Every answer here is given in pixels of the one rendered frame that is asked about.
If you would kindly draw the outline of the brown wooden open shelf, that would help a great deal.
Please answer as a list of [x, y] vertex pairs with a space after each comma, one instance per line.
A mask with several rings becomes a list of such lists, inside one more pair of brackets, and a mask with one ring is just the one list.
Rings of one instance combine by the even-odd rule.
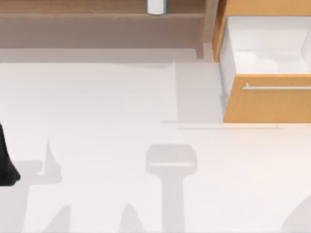
[[219, 0], [0, 0], [1, 49], [193, 49], [204, 57]]

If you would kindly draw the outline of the white and blue can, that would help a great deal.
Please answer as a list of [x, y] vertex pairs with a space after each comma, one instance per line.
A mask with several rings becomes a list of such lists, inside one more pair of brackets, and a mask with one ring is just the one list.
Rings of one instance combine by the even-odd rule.
[[146, 0], [146, 10], [150, 15], [164, 15], [167, 13], [167, 0]]

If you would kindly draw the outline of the pale wooden drawer front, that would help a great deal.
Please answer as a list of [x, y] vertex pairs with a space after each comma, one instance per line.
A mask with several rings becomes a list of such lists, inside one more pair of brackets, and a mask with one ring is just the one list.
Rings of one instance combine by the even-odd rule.
[[225, 123], [311, 123], [311, 90], [242, 90], [252, 86], [311, 86], [311, 74], [237, 74]]

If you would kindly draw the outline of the white pulled-out drawer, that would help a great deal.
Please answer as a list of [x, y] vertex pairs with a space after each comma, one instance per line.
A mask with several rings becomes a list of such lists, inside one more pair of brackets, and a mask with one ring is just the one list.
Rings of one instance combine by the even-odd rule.
[[237, 74], [311, 74], [311, 16], [231, 16], [219, 62], [224, 116]]

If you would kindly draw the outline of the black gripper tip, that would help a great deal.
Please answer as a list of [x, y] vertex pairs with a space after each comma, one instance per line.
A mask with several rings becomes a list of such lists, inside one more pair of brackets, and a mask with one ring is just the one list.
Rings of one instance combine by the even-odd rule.
[[8, 154], [3, 127], [0, 124], [0, 186], [13, 186], [21, 178]]

